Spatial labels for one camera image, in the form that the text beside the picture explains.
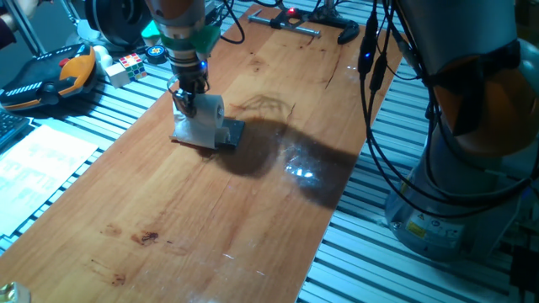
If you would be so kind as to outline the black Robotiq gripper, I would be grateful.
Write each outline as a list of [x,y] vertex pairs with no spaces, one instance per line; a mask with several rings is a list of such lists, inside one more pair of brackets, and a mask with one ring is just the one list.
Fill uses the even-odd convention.
[[170,62],[173,75],[167,82],[167,90],[172,91],[173,85],[178,82],[179,88],[172,92],[175,108],[190,118],[197,113],[195,98],[197,93],[206,93],[209,90],[207,61],[193,61],[188,65]]

